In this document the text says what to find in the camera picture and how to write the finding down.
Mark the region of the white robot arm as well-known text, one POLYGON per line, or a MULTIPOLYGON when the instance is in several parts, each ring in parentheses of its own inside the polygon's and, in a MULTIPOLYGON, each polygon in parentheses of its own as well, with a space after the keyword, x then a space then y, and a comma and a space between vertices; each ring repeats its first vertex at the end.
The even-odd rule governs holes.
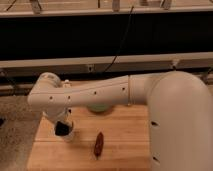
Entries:
POLYGON ((213 171, 213 94, 181 71, 127 75, 64 87, 43 73, 28 104, 58 119, 69 107, 139 104, 148 107, 151 171, 213 171))

